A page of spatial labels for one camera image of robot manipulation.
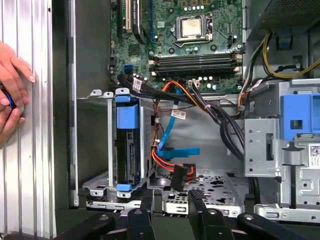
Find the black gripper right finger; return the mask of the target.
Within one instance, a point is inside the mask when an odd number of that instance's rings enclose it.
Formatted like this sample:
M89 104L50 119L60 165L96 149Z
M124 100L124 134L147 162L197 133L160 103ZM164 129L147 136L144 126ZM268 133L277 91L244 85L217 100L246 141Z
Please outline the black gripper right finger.
M241 213L235 229L223 212L207 208L204 193L199 189L188 191L188 219L196 240L305 240L280 224L255 213Z

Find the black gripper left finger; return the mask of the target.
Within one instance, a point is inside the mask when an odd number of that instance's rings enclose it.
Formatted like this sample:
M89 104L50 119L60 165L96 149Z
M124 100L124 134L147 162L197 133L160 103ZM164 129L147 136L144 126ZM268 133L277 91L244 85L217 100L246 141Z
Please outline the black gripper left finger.
M154 240L152 216L161 214L163 198L160 190L144 191L140 206L124 210L116 218L97 213L56 236L56 240Z

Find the person's bare hand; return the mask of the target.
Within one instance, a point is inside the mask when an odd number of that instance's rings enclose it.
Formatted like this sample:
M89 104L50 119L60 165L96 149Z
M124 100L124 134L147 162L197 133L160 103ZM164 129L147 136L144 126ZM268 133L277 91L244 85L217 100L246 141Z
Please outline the person's bare hand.
M25 121L21 108L29 103L21 75L34 83L34 74L25 61L7 44L0 43L0 83L11 96L0 92L0 146L3 147L15 130Z

